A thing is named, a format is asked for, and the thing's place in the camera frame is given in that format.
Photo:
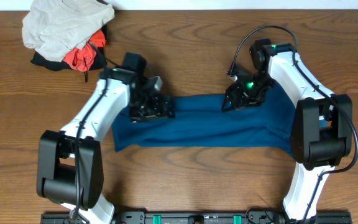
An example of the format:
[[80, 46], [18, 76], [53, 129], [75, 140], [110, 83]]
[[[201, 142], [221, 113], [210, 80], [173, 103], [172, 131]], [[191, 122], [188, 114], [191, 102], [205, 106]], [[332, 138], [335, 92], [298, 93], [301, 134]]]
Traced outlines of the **teal blue t-shirt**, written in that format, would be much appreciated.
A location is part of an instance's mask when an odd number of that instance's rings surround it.
[[134, 123], [123, 109], [112, 124], [114, 149], [142, 147], [278, 147], [290, 153], [295, 106], [280, 85], [258, 107], [222, 112], [224, 95], [173, 98], [174, 118]]

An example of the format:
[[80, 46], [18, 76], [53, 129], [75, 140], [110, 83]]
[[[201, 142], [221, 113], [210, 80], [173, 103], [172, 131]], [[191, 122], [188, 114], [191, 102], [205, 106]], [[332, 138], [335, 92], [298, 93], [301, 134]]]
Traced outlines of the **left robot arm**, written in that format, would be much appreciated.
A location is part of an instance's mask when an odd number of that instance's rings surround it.
[[162, 79], [146, 77], [146, 68], [146, 59], [130, 52], [121, 65], [104, 67], [80, 112], [40, 137], [37, 195], [69, 210], [44, 213], [41, 223], [115, 223], [115, 207], [102, 194], [107, 132], [125, 108], [132, 123], [175, 117], [170, 97], [160, 91]]

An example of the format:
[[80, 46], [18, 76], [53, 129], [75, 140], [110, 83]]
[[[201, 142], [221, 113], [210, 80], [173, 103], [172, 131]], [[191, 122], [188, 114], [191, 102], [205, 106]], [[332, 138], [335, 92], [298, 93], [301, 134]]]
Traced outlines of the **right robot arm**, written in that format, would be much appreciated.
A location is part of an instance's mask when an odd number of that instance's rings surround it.
[[346, 212], [318, 213], [316, 204], [336, 166], [358, 146], [352, 123], [352, 101], [322, 85], [305, 67], [297, 44], [256, 40], [249, 53], [257, 73], [251, 75], [234, 60], [227, 72], [234, 83], [227, 88], [222, 111], [263, 106], [274, 85], [282, 87], [295, 107], [290, 149], [295, 171], [282, 212], [254, 212], [255, 222], [350, 223]]

